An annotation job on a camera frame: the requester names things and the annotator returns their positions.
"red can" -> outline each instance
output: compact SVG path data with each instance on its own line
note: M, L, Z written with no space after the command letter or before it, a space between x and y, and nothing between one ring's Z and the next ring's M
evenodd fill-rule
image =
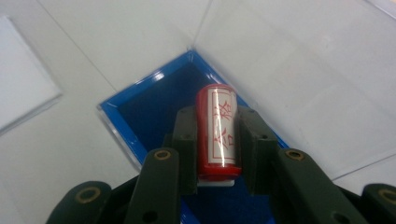
M205 181L241 174L235 91L224 84L201 89L196 98L198 176Z

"white wall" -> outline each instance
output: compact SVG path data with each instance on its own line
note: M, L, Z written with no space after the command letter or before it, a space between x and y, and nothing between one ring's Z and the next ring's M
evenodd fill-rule
M191 46L208 0L38 2L119 91Z
M337 178L396 154L395 36L360 0L214 0L194 46Z

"blue tray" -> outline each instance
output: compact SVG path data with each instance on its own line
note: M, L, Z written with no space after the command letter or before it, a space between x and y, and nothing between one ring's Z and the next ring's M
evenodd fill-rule
M196 51L188 51L99 104L107 124L138 167L161 147L177 111L195 105L204 86L225 81ZM239 105L247 105L239 96ZM267 196L250 196L242 177L231 188L199 188L182 197L182 223L274 223Z

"screw hole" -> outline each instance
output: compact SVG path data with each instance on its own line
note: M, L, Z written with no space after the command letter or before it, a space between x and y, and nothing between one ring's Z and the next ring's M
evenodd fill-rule
M285 154L290 159L295 161L302 161L304 159L304 154L296 150L287 150Z
M148 211L142 216L145 223L153 223L158 219L158 214L155 211Z
M341 224L349 224L350 223L349 218L347 218L345 215L338 213L338 212L334 212L332 214L332 218Z
M396 204L396 192L390 189L381 189L378 191L378 194L388 203Z
M154 153L154 157L159 161L164 161L171 157L171 153L167 150L160 150Z
M80 190L76 194L76 201L78 203L90 203L97 199L100 195L100 189L97 187L87 187L85 189Z

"white surface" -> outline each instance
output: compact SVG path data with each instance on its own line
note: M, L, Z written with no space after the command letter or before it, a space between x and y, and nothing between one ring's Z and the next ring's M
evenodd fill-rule
M368 184L388 183L395 186L394 181L390 181L395 178L395 164L396 156L392 156L371 166L364 167L357 172L342 176L334 180L334 183L358 195L361 195L364 186Z
M393 19L396 19L396 1L395 0L367 0L374 6L383 10L385 13L390 15Z
M0 16L0 135L50 107L61 91L6 16Z
M336 178L396 154L395 36L364 1L214 1L195 47Z
M0 2L0 13L9 15L64 94L0 137L0 223L45 223L75 185L100 180L115 188L137 174L96 106L185 52L206 5L129 2ZM172 3L194 11L177 14Z
M39 0L116 90L191 46L205 1Z
M395 153L394 19L359 0L213 1L196 36L208 2L0 2L64 93L0 137L0 223L44 223L75 185L114 188L136 175L96 106L194 40L332 177ZM336 183L357 191L372 180L396 185L395 164L381 161Z

